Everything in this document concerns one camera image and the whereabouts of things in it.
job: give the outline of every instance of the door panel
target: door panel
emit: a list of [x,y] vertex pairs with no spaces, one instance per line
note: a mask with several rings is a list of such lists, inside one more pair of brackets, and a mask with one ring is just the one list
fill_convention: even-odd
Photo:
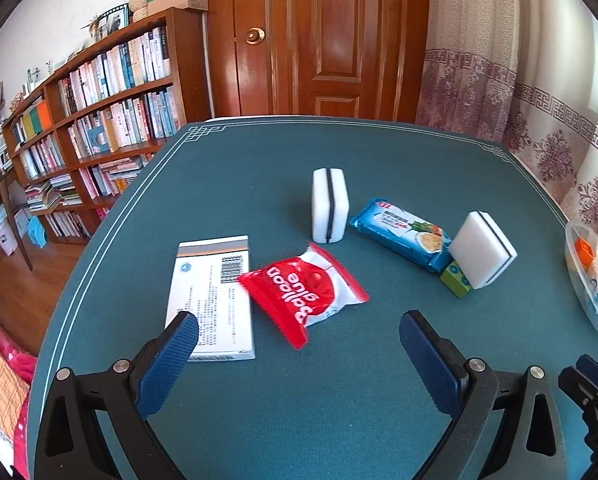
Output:
[[428,0],[234,0],[241,113],[413,122],[427,24]]
[[359,0],[311,0],[314,79],[358,81],[360,58]]

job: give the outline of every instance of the white sponge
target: white sponge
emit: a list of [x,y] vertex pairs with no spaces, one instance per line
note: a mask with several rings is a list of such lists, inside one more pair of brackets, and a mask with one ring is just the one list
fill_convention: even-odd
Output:
[[488,213],[473,211],[448,248],[472,288],[492,283],[516,258],[516,251]]
[[321,168],[312,174],[312,238],[332,244],[343,238],[348,223],[348,190],[342,170]]

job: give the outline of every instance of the red snack bag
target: red snack bag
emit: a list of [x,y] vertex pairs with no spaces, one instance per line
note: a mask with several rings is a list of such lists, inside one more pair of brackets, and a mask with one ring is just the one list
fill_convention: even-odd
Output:
[[297,350],[308,342],[307,326],[369,299],[344,266],[313,243],[301,256],[246,272],[239,282]]

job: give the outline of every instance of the wooden floor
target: wooden floor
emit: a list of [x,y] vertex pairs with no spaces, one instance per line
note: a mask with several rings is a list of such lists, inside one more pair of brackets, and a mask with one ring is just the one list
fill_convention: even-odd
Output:
[[0,324],[23,350],[38,355],[61,291],[85,246],[48,244],[26,248],[34,270],[19,252],[0,248]]

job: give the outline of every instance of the blue snack package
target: blue snack package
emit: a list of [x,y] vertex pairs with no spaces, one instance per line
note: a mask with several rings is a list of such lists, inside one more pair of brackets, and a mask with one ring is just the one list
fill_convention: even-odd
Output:
[[350,225],[430,272],[442,272],[452,261],[448,252],[452,239],[443,229],[383,198],[371,199]]

